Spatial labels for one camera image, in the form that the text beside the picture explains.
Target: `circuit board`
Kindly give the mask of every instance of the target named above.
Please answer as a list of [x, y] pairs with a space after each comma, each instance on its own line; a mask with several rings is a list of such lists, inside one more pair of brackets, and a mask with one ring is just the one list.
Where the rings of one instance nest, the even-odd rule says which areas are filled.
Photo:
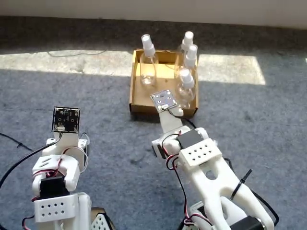
[[57, 107], [53, 109], [52, 132], [78, 133], [80, 109]]

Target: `black cable on floor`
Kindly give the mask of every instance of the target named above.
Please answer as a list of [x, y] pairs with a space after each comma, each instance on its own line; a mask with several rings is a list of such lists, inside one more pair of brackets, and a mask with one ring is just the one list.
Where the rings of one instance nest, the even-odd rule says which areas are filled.
[[23, 143], [19, 142], [18, 140], [16, 140], [16, 139], [10, 137], [9, 135], [6, 135], [6, 134], [4, 134], [4, 133], [0, 133], [0, 136], [3, 136], [3, 137], [5, 137], [5, 138], [8, 138], [8, 139], [14, 141], [15, 143], [17, 143], [17, 144], [18, 144], [17, 148], [23, 147], [23, 148], [25, 148], [26, 150], [33, 151], [33, 149], [29, 148], [28, 146], [24, 145]]
[[[50, 144], [47, 144], [47, 145], [45, 145], [45, 146], [43, 146], [43, 147], [41, 147], [41, 148], [39, 148], [39, 149], [37, 149], [37, 150], [35, 150], [35, 151], [29, 153], [28, 155], [26, 155], [25, 157], [23, 157], [23, 158], [21, 158], [19, 161], [17, 161], [12, 167], [10, 167], [10, 168], [8, 169], [8, 171], [5, 173], [5, 175], [2, 177], [1, 181], [0, 181], [0, 189], [1, 189], [1, 187], [3, 186], [4, 181], [6, 180], [6, 178], [11, 174], [11, 172], [12, 172], [18, 165], [20, 165], [20, 164], [21, 164], [22, 162], [24, 162], [26, 159], [28, 159], [28, 158], [32, 157], [33, 155], [39, 153], [40, 151], [42, 151], [42, 150], [44, 150], [44, 149], [46, 149], [46, 148], [48, 148], [48, 147], [50, 147], [50, 146], [55, 145], [56, 143], [58, 143], [58, 142], [61, 140], [62, 135], [63, 135], [63, 133], [60, 133], [60, 134], [59, 134], [59, 139], [57, 139], [55, 142], [52, 142], [52, 143], [50, 143]], [[3, 226], [0, 224], [0, 230], [7, 230], [7, 229], [6, 229], [5, 227], [3, 227]]]

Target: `white 3d-printed bracket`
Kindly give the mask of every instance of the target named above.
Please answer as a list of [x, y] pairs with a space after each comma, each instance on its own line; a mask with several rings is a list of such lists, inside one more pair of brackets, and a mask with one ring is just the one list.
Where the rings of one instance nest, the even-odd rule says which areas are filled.
[[179, 153], [179, 159], [188, 169], [191, 169], [221, 155], [222, 153], [217, 148], [215, 142], [208, 138], [186, 149], [182, 149]]

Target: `black cable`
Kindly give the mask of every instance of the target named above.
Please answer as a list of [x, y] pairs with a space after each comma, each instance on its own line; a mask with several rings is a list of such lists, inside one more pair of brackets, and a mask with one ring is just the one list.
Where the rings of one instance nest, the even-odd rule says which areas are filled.
[[[1, 181], [0, 181], [0, 189], [1, 189], [1, 187], [2, 187], [2, 185], [3, 185], [3, 183], [4, 183], [4, 181], [6, 180], [6, 178], [10, 175], [10, 173], [11, 173], [18, 165], [20, 165], [20, 164], [21, 164], [22, 162], [24, 162], [26, 159], [28, 159], [28, 158], [32, 157], [33, 155], [39, 153], [40, 151], [42, 151], [42, 150], [44, 150], [44, 149], [46, 149], [46, 148], [48, 148], [48, 147], [50, 147], [50, 146], [55, 145], [56, 143], [58, 143], [58, 142], [61, 140], [62, 135], [63, 135], [63, 133], [60, 133], [60, 134], [59, 134], [59, 139], [57, 139], [55, 142], [52, 142], [52, 143], [50, 143], [50, 144], [47, 144], [47, 145], [45, 145], [44, 147], [41, 147], [41, 148], [39, 148], [38, 150], [35, 150], [35, 151], [29, 153], [28, 155], [26, 155], [25, 157], [23, 157], [23, 158], [21, 158], [19, 161], [17, 161], [12, 167], [10, 167], [10, 168], [8, 169], [8, 171], [5, 173], [5, 175], [2, 177]], [[0, 230], [7, 230], [7, 229], [6, 229], [5, 227], [3, 227], [3, 226], [1, 225], [1, 223], [0, 223]]]
[[106, 50], [100, 51], [100, 52], [94, 53], [94, 54], [79, 53], [79, 54], [70, 54], [70, 55], [54, 55], [54, 54], [51, 54], [49, 51], [47, 51], [47, 53], [48, 53], [51, 57], [53, 57], [53, 58], [76, 57], [76, 56], [80, 56], [80, 55], [96, 56], [96, 55], [99, 55], [99, 54], [102, 54], [102, 53], [105, 53], [105, 52], [106, 52]]
[[188, 211], [188, 210], [187, 210], [187, 209], [188, 209], [188, 199], [187, 199], [186, 191], [184, 190], [183, 184], [182, 184], [181, 179], [180, 179], [180, 177], [179, 177], [179, 174], [178, 174], [178, 172], [177, 172], [177, 170], [176, 170], [176, 165], [175, 165], [175, 161], [176, 161], [176, 160], [178, 160], [178, 157], [176, 157], [175, 159], [173, 159], [173, 161], [172, 161], [172, 166], [173, 166], [173, 170], [174, 170], [175, 173], [176, 173], [177, 179], [179, 180], [181, 189], [182, 189], [182, 191], [183, 191], [183, 195], [184, 195], [184, 210], [185, 210], [185, 217], [186, 217], [186, 219], [189, 220], [189, 219], [191, 219], [192, 216], [197, 216], [197, 217], [199, 217], [199, 218], [205, 220], [208, 224], [210, 224], [210, 225], [212, 226], [212, 224], [211, 224], [207, 219], [205, 219], [204, 217], [202, 217], [201, 215], [192, 214], [189, 218], [186, 216], [186, 215], [187, 215], [186, 212]]
[[168, 112], [169, 112], [172, 116], [174, 116], [174, 117], [176, 117], [176, 118], [185, 120], [185, 121], [188, 122], [194, 129], [197, 128], [196, 125], [194, 125], [194, 123], [193, 123], [192, 121], [190, 121], [189, 119], [187, 119], [187, 118], [185, 118], [185, 117], [181, 117], [181, 116], [176, 116], [176, 115], [173, 114], [169, 109], [168, 109]]
[[26, 150], [33, 151], [33, 149], [27, 147], [26, 145], [24, 145], [23, 143], [19, 142], [19, 141], [16, 140], [16, 139], [10, 137], [9, 135], [6, 135], [6, 134], [4, 134], [4, 133], [0, 133], [0, 136], [3, 136], [3, 137], [5, 137], [5, 138], [8, 138], [8, 139], [14, 141], [15, 143], [17, 143], [17, 144], [18, 144], [17, 148], [19, 148], [19, 147], [21, 146], [21, 147], [25, 148]]
[[[234, 172], [235, 174], [235, 170], [232, 166], [231, 160], [229, 158], [224, 158], [225, 161], [228, 162], [229, 167], [231, 168], [231, 170]], [[263, 199], [259, 194], [257, 194], [255, 191], [253, 191], [252, 189], [250, 189], [252, 191], [252, 193], [255, 195], [255, 197], [260, 200], [268, 209], [269, 211], [273, 214], [273, 216], [275, 217], [275, 221], [274, 221], [274, 226], [276, 226], [279, 222], [279, 216], [278, 214], [275, 212], [275, 210], [269, 205], [268, 202], [265, 201], [265, 199]]]
[[162, 149], [163, 149], [164, 154], [165, 154], [167, 157], [169, 157], [169, 155], [168, 155], [168, 152], [166, 152], [165, 149], [164, 149], [164, 145], [163, 145], [164, 141], [165, 141], [166, 139], [168, 139], [169, 137], [171, 137], [171, 136], [179, 136], [179, 135], [180, 135], [180, 134], [178, 134], [178, 133], [173, 133], [173, 134], [170, 134], [170, 135], [166, 136], [166, 137], [163, 139], [163, 141], [162, 141], [162, 143], [161, 143], [161, 147], [162, 147]]
[[25, 221], [26, 221], [27, 219], [33, 219], [34, 216], [35, 216], [35, 215], [30, 216], [30, 217], [25, 217], [25, 218], [23, 218], [22, 227], [23, 227], [24, 230], [29, 230], [29, 229], [26, 227], [26, 225], [25, 225]]
[[273, 214], [273, 216], [275, 217], [275, 221], [274, 221], [274, 226], [276, 226], [279, 222], [279, 216], [278, 214], [275, 212], [275, 210], [271, 207], [271, 205], [269, 205], [268, 202], [266, 202], [260, 195], [258, 195], [255, 191], [253, 191], [251, 189], [252, 193], [255, 195], [255, 197], [260, 200], [269, 210], [270, 212]]

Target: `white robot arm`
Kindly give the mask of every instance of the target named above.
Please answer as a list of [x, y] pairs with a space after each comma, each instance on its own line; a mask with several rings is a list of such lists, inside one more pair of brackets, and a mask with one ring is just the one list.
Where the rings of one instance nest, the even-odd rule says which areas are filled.
[[55, 107], [54, 138], [32, 169], [35, 222], [39, 230], [110, 230], [106, 217], [92, 223], [92, 202], [86, 193], [71, 194], [88, 164], [88, 139], [79, 139], [80, 109]]
[[[269, 214], [253, 192], [241, 183], [244, 181], [237, 178], [205, 129], [191, 130], [182, 125], [183, 111], [171, 92], [155, 93], [151, 98], [164, 133], [152, 142], [156, 155], [167, 158], [167, 163], [175, 159], [177, 163], [173, 162], [173, 166], [183, 169], [202, 197], [200, 203], [191, 207], [190, 216], [186, 214], [189, 223], [202, 230], [274, 230]], [[213, 172], [215, 180], [207, 178], [208, 171]], [[203, 204], [202, 214], [196, 207]], [[189, 223], [185, 223], [184, 228], [190, 229]]]

